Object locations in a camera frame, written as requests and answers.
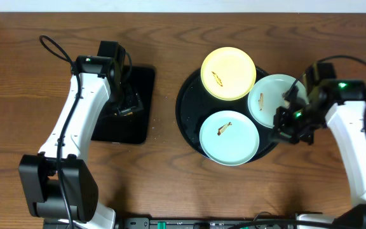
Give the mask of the light green plate front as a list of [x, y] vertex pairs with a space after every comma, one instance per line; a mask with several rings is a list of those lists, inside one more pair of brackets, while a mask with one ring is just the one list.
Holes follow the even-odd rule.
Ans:
[[252, 159], [259, 148], [259, 132], [250, 118], [236, 111], [210, 115], [200, 128], [200, 146], [213, 161], [237, 166]]

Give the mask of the green yellow sponge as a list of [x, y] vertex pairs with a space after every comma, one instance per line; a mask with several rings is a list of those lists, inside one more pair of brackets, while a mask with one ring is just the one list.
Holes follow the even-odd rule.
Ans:
[[125, 111], [120, 111], [119, 112], [119, 115], [120, 116], [128, 116], [128, 115], [132, 115], [133, 114], [133, 111], [127, 111], [127, 110], [125, 110]]

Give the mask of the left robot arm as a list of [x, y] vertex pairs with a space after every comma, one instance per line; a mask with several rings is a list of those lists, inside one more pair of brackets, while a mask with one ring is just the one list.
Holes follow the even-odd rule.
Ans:
[[36, 155], [24, 155], [19, 173], [29, 212], [64, 228], [114, 228], [115, 210], [98, 201], [87, 167], [92, 139], [121, 142], [145, 111], [123, 72], [127, 56], [79, 56], [63, 110]]

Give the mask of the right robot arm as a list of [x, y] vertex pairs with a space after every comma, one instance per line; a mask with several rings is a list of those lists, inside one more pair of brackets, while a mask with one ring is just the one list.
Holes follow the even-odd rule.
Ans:
[[330, 218], [304, 213], [298, 228], [366, 228], [366, 86], [362, 81], [322, 80], [309, 83], [308, 100], [299, 98], [292, 85], [283, 92], [285, 106], [274, 116], [274, 139], [297, 144], [313, 143], [314, 131], [330, 129], [347, 173], [352, 208]]

